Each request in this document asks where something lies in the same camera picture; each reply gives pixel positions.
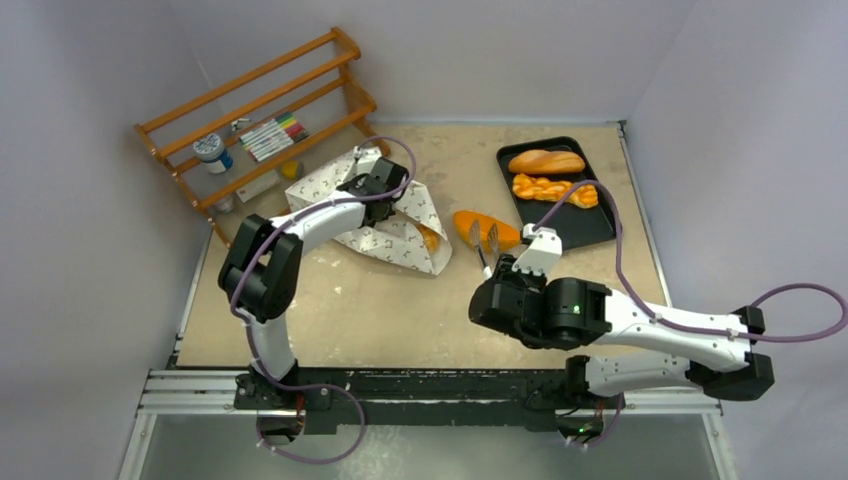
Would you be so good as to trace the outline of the aluminium frame rail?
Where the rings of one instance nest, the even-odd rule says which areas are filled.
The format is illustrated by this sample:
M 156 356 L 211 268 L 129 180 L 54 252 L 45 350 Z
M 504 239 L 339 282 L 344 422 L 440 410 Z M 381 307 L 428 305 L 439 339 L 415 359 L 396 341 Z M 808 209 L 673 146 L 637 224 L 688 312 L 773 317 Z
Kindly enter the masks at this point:
M 260 414 L 292 416 L 294 408 L 238 409 L 236 370 L 152 371 L 143 387 L 137 410 L 143 414 Z M 657 389 L 629 392 L 625 415 L 722 415 L 719 401 L 692 389 Z

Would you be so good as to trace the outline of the small white box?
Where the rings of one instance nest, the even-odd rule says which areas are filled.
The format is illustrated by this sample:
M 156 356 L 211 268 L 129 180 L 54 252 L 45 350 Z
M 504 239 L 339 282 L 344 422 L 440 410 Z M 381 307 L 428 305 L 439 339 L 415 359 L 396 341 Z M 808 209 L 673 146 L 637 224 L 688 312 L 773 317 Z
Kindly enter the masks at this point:
M 235 195 L 242 203 L 246 203 L 271 189 L 274 186 L 277 186 L 280 183 L 280 175 L 278 172 L 271 170 L 268 171 L 251 182 L 245 184 L 242 187 L 239 187 Z

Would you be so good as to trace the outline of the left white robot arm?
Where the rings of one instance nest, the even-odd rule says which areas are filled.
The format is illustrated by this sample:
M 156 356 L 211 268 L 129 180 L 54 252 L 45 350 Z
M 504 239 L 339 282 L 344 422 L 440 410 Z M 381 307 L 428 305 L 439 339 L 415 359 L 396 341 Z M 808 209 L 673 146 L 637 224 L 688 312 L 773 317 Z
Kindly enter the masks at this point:
M 285 312 L 294 300 L 302 257 L 335 237 L 388 219 L 411 184 L 416 168 L 382 155 L 359 158 L 354 170 L 329 194 L 304 208 L 270 219 L 246 218 L 221 267 L 218 285 L 240 319 L 251 367 L 264 377 L 259 395 L 272 408 L 297 399 L 297 365 Z

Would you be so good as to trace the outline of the black plastic tray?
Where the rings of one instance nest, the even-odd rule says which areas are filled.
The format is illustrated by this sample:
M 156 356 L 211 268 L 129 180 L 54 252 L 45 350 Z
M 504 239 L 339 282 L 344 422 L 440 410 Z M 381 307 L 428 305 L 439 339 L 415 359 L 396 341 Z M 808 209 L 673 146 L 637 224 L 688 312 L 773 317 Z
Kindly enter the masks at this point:
M 510 163 L 520 155 L 551 153 L 566 158 L 571 165 L 565 172 L 518 173 Z M 614 240 L 617 237 L 614 216 L 608 201 L 594 185 L 578 189 L 559 208 L 554 204 L 574 184 L 597 179 L 579 143 L 571 137 L 554 137 L 508 145 L 496 153 L 496 161 L 512 194 L 524 224 L 550 217 L 544 226 L 557 232 L 565 251 Z

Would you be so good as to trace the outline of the seeded fake bread bun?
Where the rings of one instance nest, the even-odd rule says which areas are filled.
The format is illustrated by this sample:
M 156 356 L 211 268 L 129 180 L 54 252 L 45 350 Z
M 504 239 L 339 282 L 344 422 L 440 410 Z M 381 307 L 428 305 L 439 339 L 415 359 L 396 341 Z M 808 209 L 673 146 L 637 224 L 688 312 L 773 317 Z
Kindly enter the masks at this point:
M 423 243 L 427 251 L 430 253 L 436 252 L 440 248 L 441 244 L 440 235 L 424 225 L 417 225 L 416 228 L 422 235 Z

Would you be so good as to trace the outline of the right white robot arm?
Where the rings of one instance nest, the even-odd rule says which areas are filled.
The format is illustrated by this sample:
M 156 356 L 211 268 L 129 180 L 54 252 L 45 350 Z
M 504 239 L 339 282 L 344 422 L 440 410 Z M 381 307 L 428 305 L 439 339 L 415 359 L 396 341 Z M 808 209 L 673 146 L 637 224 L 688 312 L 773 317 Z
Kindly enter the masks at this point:
M 651 319 L 633 299 L 603 284 L 574 277 L 547 280 L 513 270 L 504 255 L 495 273 L 477 287 L 469 320 L 520 341 L 530 349 L 571 351 L 589 345 L 636 348 L 618 357 L 575 356 L 561 381 L 576 407 L 642 389 L 696 387 L 728 401 L 760 399 L 775 383 L 769 356 L 753 350 L 747 327 L 762 332 L 760 309 L 727 315 L 655 306 L 682 322 L 674 329 Z

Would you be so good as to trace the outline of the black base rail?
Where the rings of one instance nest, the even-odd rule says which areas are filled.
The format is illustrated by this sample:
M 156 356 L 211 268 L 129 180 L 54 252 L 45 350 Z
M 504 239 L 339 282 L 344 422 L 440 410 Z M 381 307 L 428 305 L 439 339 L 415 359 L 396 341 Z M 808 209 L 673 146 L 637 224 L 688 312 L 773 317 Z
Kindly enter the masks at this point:
M 624 404 L 590 391 L 588 359 L 560 369 L 418 369 L 295 366 L 271 382 L 236 378 L 234 407 L 273 433 L 333 434 L 342 426 L 521 427 L 598 436 Z

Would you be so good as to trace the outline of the braided fake bread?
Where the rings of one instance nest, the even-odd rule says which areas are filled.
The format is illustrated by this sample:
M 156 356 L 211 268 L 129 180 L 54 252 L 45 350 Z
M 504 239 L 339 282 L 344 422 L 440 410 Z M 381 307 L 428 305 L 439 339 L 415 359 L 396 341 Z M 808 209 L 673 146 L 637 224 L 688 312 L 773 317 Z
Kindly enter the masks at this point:
M 552 181 L 525 174 L 516 175 L 512 181 L 513 195 L 523 200 L 557 202 L 571 187 L 572 183 L 568 181 Z M 599 205 L 599 195 L 594 186 L 583 186 L 570 195 L 566 202 L 581 209 L 589 209 Z

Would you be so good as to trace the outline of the blue lid jar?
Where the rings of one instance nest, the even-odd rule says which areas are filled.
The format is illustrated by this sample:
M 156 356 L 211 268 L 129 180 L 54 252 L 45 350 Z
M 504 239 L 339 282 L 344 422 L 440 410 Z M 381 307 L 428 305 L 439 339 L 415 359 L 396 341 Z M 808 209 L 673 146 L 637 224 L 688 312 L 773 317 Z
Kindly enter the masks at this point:
M 206 170 L 213 175 L 228 172 L 233 166 L 224 140 L 216 133 L 210 133 L 192 144 L 196 157 Z

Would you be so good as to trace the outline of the long fake bread loaf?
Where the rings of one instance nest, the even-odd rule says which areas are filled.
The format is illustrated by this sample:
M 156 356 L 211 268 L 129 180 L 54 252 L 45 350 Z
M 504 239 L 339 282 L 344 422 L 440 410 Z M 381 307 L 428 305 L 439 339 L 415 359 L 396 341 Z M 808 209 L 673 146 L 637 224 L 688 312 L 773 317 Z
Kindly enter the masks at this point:
M 556 175 L 582 172 L 585 160 L 570 151 L 528 150 L 508 163 L 508 171 L 526 175 Z

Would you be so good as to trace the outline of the pack of coloured markers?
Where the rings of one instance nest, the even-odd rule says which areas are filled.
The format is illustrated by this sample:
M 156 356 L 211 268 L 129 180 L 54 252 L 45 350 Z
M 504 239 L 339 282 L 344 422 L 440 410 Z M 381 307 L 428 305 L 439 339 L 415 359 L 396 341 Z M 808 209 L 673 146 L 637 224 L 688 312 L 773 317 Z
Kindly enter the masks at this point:
M 308 136 L 308 130 L 291 112 L 283 112 L 242 134 L 239 143 L 256 162 L 262 162 Z

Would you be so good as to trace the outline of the yellow grey eraser block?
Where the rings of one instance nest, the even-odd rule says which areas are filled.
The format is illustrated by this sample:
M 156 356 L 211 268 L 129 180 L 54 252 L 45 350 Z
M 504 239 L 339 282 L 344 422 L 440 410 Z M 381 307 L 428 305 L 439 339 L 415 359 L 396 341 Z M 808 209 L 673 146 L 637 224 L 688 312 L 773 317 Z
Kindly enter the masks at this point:
M 296 181 L 303 177 L 305 171 L 304 164 L 299 161 L 286 161 L 280 167 L 281 175 L 290 181 Z

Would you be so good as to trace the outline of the orange wooden rack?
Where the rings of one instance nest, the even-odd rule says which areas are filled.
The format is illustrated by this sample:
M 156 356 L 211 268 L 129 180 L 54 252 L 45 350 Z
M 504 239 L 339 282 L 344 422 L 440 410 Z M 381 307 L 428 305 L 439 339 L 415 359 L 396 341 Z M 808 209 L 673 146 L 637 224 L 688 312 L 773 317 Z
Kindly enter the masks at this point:
M 241 219 L 287 210 L 283 190 L 374 135 L 377 103 L 354 76 L 359 45 L 334 27 L 134 127 L 150 155 L 230 246 Z

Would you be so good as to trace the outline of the round fake bread roll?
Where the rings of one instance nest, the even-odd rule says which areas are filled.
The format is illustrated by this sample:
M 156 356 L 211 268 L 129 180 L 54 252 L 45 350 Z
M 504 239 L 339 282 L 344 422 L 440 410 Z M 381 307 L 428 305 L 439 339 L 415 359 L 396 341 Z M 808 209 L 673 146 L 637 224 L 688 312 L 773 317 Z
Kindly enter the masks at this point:
M 499 241 L 498 249 L 501 252 L 508 251 L 521 244 L 521 232 L 516 228 L 513 228 L 501 220 L 479 212 L 460 210 L 454 213 L 453 223 L 459 237 L 469 246 L 472 245 L 470 231 L 474 221 L 477 221 L 480 226 L 481 245 L 486 253 L 491 252 L 488 243 L 488 232 L 492 226 L 497 227 Z

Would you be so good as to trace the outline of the patterned white paper bag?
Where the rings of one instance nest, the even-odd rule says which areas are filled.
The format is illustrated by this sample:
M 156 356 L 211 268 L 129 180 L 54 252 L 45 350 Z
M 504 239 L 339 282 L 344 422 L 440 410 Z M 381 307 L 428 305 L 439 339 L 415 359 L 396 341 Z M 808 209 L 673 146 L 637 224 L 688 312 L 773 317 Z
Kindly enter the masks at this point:
M 325 200 L 349 178 L 354 165 L 354 149 L 329 161 L 285 190 L 290 210 L 297 212 Z M 341 233 L 334 240 L 365 256 L 400 267 L 437 276 L 447 266 L 452 247 L 436 212 L 427 187 L 413 181 L 393 206 L 395 214 L 373 227 Z M 441 237 L 440 248 L 427 251 L 417 225 L 424 225 Z

